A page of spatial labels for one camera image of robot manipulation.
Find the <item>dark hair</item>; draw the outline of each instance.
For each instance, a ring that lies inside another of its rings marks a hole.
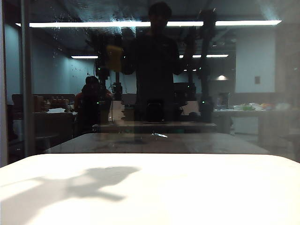
[[[172,16],[171,8],[163,1],[157,2],[150,6],[149,15],[162,15],[169,19]]]
[[[92,84],[92,83],[99,83],[98,78],[96,78],[95,76],[87,76],[85,78],[85,84]]]

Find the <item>yellow object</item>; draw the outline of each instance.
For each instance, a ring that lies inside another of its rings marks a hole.
[[[115,72],[120,72],[122,70],[121,56],[123,49],[118,46],[108,45],[106,51],[109,57],[107,67]]]

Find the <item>person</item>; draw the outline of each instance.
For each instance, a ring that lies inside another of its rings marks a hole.
[[[147,107],[151,102],[162,106],[165,120],[173,120],[173,74],[183,72],[195,51],[195,46],[187,46],[184,57],[179,58],[176,42],[163,34],[171,16],[172,10],[166,3],[152,5],[150,30],[132,42],[128,53],[124,51],[123,73],[136,73],[136,104],[141,120],[148,117]]]
[[[105,105],[100,105],[99,80],[95,76],[88,76],[85,83],[82,92],[75,96],[74,103],[74,109],[78,112],[79,135],[91,132],[92,126],[100,122],[100,119],[108,120],[113,96],[109,90],[106,90]]]
[[[93,84],[99,84],[99,80],[95,76],[87,76],[85,78],[85,85],[82,89],[82,92],[78,93],[75,96],[75,99],[74,99],[74,110],[75,110],[75,112],[78,112],[78,110],[79,110],[80,101],[83,98],[83,90],[86,90],[88,86],[91,86]],[[113,98],[113,94],[109,90],[106,90],[105,98],[111,100]]]

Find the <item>seated person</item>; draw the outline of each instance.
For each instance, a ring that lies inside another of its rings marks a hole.
[[[82,92],[75,97],[79,134],[91,132],[94,124],[108,121],[111,101],[112,94],[109,90],[106,90],[105,104],[101,103],[99,80],[94,76],[86,78],[86,84]]]
[[[95,76],[87,76],[85,79],[85,85],[82,90],[87,89],[87,86],[91,86],[93,83],[99,84],[99,80]],[[75,100],[74,100],[75,112],[78,112],[79,104],[82,98],[83,98],[83,92],[80,92],[75,96]],[[105,98],[110,100],[113,99],[113,94],[108,89],[106,89]]]

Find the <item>black shirt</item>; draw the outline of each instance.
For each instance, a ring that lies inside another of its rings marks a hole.
[[[163,98],[173,101],[173,74],[182,72],[177,44],[166,36],[136,38],[127,55],[124,71],[136,71],[137,102]]]

